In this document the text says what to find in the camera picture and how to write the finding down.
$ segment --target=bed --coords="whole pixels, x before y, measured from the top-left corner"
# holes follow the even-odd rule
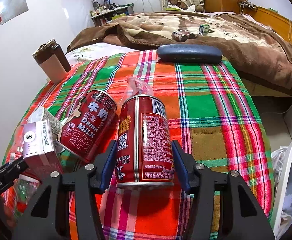
[[[102,51],[115,55],[102,55]],[[158,61],[156,50],[136,51],[106,43],[77,48],[67,57],[73,64],[68,77],[58,85],[47,83],[24,118],[36,107],[44,106],[63,120],[70,114],[69,106],[92,88],[102,89],[119,101],[127,77],[136,76],[152,86],[155,96],[165,104],[171,139],[177,139],[185,152],[214,171],[238,170],[270,218],[274,190],[269,141],[251,96],[225,57],[218,65],[165,63]],[[116,139],[117,129],[118,119],[99,152],[103,152],[110,139]],[[12,144],[4,162],[9,161]],[[67,171],[79,166],[67,151],[62,153],[62,163]],[[161,190],[121,190],[116,188],[113,175],[108,190],[97,198],[106,239],[180,239],[192,196],[181,190],[176,177],[174,183],[174,187]],[[14,191],[8,190],[4,197],[19,216]],[[71,195],[73,240],[78,238],[74,207]],[[218,221],[219,192],[215,192],[211,239],[217,238]]]
[[[186,44],[219,48],[247,84],[251,95],[292,96],[292,45],[276,32],[242,15],[132,14],[83,30],[67,52],[101,41],[136,50],[157,49],[160,45],[177,43],[171,38],[173,31],[187,29],[198,33],[201,24],[210,26],[209,34],[197,35],[196,39],[185,41]]]

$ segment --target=blue gripper pad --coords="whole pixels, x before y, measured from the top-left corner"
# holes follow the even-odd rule
[[[98,154],[94,160],[94,165],[97,166],[96,180],[101,192],[108,189],[113,170],[116,164],[117,141],[111,140],[105,153]]]
[[[183,162],[183,159],[181,157],[181,154],[185,154],[185,153],[181,152],[182,148],[180,147],[178,141],[177,141],[177,143],[176,143],[176,141],[172,141],[172,150],[173,150],[175,171],[177,172],[179,182],[181,184],[182,189],[186,193],[188,193],[191,190],[190,183],[189,183],[189,176],[188,176],[188,171],[187,171],[185,164]]]

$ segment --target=can lid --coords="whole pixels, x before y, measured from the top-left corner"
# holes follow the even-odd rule
[[[156,99],[156,100],[158,100],[159,102],[161,102],[163,104],[164,108],[166,108],[165,105],[164,105],[164,103],[159,98],[157,98],[155,96],[151,96],[151,95],[136,95],[136,96],[132,96],[130,98],[127,98],[122,105],[124,105],[125,103],[127,103],[131,99],[139,98],[139,97],[149,97],[149,98]]]
[[[103,90],[101,90],[101,89],[92,89],[92,90],[89,91],[89,93],[92,92],[92,91],[99,91],[99,92],[102,92],[102,93],[106,94],[107,96],[109,96],[109,97],[111,98],[111,100],[113,100],[113,102],[115,103],[115,106],[116,106],[116,109],[117,109],[117,103],[116,103],[116,101],[115,101],[115,100],[113,99],[113,97],[112,97],[111,95],[109,95],[107,92],[105,92],[105,91],[103,91]]]

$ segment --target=can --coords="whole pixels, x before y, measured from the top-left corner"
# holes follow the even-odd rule
[[[195,39],[195,38],[196,38],[196,36],[195,36],[194,33],[191,33],[191,32],[189,32],[189,31],[187,31],[187,30],[179,30],[179,32],[180,32],[181,34],[186,35],[188,39]]]
[[[117,187],[172,186],[174,170],[164,104],[149,95],[128,98],[121,108],[118,130]]]
[[[173,32],[172,33],[172,38],[175,40],[175,41],[180,41],[180,42],[185,42],[188,37],[181,33],[181,32]]]
[[[116,102],[106,92],[99,89],[90,91],[62,126],[56,143],[88,163],[116,110]]]

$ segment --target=stuffed toy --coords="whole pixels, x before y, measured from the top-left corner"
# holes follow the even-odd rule
[[[177,5],[179,8],[182,8],[183,10],[187,10],[188,6],[186,3],[184,3],[182,0],[168,0],[171,5]]]
[[[187,10],[188,6],[182,0],[168,0],[168,4],[177,5],[179,8],[183,10]],[[201,5],[196,5],[195,12],[204,12],[204,8]]]

